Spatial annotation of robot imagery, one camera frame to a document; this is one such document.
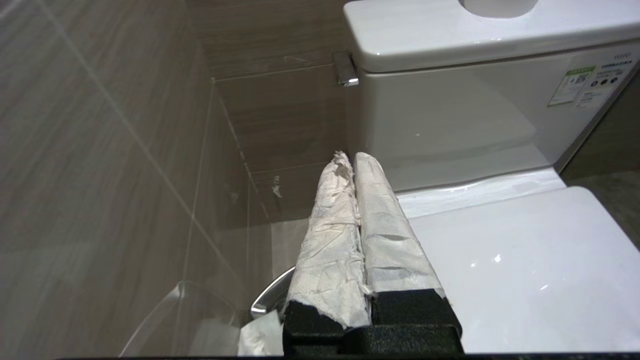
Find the toilet tank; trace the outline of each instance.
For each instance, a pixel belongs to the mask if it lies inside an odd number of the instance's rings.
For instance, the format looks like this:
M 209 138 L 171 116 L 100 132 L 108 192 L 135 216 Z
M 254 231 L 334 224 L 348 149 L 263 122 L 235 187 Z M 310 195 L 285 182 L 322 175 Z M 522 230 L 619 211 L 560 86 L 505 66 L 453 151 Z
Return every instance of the toilet tank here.
M 640 57 L 637 0 L 538 0 L 507 19 L 458 0 L 344 13 L 360 79 L 349 151 L 375 156 L 395 191 L 555 165 Z

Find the flush handle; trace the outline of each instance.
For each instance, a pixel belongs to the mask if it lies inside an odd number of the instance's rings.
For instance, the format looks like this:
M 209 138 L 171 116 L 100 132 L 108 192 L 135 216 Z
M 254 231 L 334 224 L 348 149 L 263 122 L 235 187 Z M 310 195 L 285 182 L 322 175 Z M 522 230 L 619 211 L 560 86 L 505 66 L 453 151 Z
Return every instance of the flush handle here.
M 343 87 L 356 86 L 360 83 L 353 59 L 346 51 L 331 54 L 333 60 L 333 74 L 338 85 Z

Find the qr code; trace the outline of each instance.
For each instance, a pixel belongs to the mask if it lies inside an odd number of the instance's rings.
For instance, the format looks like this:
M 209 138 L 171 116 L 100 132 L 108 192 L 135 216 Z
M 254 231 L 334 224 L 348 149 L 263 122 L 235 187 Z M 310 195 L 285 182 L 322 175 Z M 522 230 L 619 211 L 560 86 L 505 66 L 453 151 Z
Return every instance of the qr code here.
M 585 82 L 585 80 L 587 80 L 587 75 L 589 74 L 580 74 L 578 76 L 578 80 L 575 81 L 576 84 L 582 84 L 583 82 Z

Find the toilet tank lid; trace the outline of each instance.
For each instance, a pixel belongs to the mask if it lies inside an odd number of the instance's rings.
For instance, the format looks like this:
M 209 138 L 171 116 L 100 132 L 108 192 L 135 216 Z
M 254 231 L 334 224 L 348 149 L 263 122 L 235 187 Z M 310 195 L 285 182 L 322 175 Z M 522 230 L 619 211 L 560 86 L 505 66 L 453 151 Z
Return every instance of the toilet tank lid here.
M 458 0 L 362 0 L 344 6 L 367 72 L 426 69 L 640 38 L 638 0 L 538 0 L 519 17 L 474 15 Z

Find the toilet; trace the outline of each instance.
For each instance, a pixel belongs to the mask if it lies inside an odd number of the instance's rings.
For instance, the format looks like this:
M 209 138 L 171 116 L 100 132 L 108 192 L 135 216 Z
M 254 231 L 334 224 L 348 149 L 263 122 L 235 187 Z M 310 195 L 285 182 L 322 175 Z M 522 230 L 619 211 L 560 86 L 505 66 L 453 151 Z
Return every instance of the toilet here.
M 640 253 L 557 174 L 636 69 L 640 2 L 485 1 L 344 7 L 349 153 L 384 168 L 466 353 L 640 351 Z

